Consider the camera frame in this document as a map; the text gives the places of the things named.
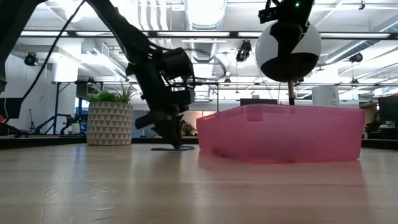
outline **potted plant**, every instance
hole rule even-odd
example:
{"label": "potted plant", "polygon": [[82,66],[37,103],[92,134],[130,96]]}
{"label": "potted plant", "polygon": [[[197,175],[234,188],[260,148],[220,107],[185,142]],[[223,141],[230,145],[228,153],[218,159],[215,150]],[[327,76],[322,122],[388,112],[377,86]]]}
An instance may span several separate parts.
{"label": "potted plant", "polygon": [[192,124],[188,122],[182,124],[181,132],[183,132],[185,136],[193,136],[192,131],[196,131]]}
{"label": "potted plant", "polygon": [[131,144],[132,105],[135,95],[131,86],[121,85],[120,90],[103,90],[88,95],[88,121],[86,138],[89,145],[117,146]]}

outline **wooden table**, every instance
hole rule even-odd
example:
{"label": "wooden table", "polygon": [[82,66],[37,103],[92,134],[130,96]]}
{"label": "wooden table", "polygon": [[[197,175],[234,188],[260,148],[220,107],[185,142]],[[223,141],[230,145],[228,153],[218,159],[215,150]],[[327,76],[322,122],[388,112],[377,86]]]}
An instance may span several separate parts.
{"label": "wooden table", "polygon": [[82,145],[0,151],[0,223],[397,223],[398,152],[253,165],[199,150]]}

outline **monitor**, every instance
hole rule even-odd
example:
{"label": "monitor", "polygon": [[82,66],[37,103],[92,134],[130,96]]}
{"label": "monitor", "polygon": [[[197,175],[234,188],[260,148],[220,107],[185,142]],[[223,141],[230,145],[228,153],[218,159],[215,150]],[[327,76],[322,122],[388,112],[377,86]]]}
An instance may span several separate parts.
{"label": "monitor", "polygon": [[0,115],[4,118],[18,119],[22,98],[0,98]]}
{"label": "monitor", "polygon": [[241,99],[241,106],[249,105],[249,104],[258,104],[258,103],[265,103],[265,104],[278,104],[277,100],[271,99]]}
{"label": "monitor", "polygon": [[398,96],[380,97],[379,112],[381,121],[398,120]]}

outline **translucent pink container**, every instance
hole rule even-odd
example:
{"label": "translucent pink container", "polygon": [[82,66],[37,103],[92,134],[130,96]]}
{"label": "translucent pink container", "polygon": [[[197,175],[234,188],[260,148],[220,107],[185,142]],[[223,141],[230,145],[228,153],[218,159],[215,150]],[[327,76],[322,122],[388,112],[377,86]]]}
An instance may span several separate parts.
{"label": "translucent pink container", "polygon": [[364,111],[245,105],[197,119],[202,152],[244,162],[349,161],[359,157]]}

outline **white geometric planter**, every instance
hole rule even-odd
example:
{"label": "white geometric planter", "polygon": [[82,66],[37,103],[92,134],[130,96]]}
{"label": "white geometric planter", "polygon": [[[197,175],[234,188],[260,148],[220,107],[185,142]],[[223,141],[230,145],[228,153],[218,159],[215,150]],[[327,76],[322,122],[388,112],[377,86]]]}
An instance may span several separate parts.
{"label": "white geometric planter", "polygon": [[91,102],[88,107],[86,138],[89,145],[122,146],[131,144],[132,105]]}

